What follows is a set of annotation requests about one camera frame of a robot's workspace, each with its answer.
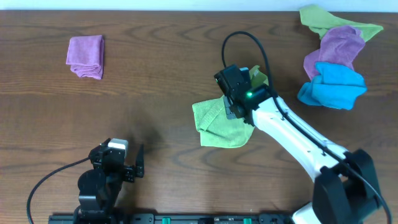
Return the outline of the green microfiber cloth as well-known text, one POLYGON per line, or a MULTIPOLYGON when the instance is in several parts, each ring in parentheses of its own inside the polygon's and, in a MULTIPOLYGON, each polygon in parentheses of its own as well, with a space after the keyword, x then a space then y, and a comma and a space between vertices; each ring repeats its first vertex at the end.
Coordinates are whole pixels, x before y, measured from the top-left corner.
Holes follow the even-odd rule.
POLYGON ((206 147, 237 148, 245 145, 254 127, 241 119, 228 119, 223 97, 192 105, 200 144, 206 147))

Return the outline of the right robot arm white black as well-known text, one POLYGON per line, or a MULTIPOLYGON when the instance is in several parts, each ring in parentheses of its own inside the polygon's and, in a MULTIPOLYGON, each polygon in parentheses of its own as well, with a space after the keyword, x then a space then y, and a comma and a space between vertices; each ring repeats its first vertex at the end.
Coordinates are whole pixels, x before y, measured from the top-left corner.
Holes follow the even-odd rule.
POLYGON ((292 223, 362 223, 380 208, 392 223, 367 152, 349 152, 322 136, 265 85, 223 93, 228 118, 243 118, 271 136, 312 179, 312 201, 292 214, 292 223))

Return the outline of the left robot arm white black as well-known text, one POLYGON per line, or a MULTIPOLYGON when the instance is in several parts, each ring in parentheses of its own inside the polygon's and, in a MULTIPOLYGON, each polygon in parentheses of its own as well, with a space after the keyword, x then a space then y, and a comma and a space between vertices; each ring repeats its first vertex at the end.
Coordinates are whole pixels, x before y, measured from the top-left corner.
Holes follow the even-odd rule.
POLYGON ((126 221, 114 208, 124 182, 133 183, 144 176, 144 146, 140 145, 136 163, 125 165, 126 151, 102 143, 89 153, 91 170, 78 179, 80 206, 74 211, 73 223, 123 223, 126 221))

